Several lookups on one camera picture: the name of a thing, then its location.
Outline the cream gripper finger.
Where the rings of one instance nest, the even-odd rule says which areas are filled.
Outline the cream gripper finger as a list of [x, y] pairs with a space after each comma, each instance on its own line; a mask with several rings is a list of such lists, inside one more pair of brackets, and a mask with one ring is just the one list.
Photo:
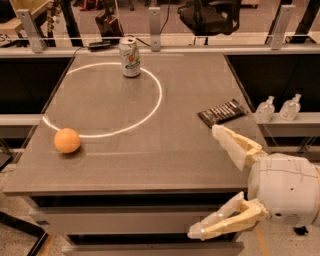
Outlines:
[[211, 130], [212, 136], [240, 171], [250, 168], [255, 162], [267, 156], [259, 143], [223, 125], [213, 125]]
[[187, 236], [204, 241], [249, 229], [268, 216], [269, 212], [258, 199], [245, 200], [244, 193], [239, 192], [216, 212], [193, 224]]

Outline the white rounded gripper body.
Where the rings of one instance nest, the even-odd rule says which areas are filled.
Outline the white rounded gripper body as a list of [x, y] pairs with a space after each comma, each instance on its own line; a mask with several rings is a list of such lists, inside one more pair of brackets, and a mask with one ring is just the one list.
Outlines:
[[258, 199], [274, 223], [319, 224], [319, 169], [308, 159], [271, 154], [253, 164], [248, 199]]

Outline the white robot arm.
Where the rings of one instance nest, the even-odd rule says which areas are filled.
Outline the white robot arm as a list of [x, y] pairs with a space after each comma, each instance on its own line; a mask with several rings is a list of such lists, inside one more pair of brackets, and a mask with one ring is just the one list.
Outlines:
[[193, 224], [191, 239], [202, 241], [249, 229], [265, 219], [303, 227], [319, 224], [319, 167], [304, 157], [268, 154], [257, 142], [223, 125], [212, 136], [239, 170], [249, 169], [248, 189]]

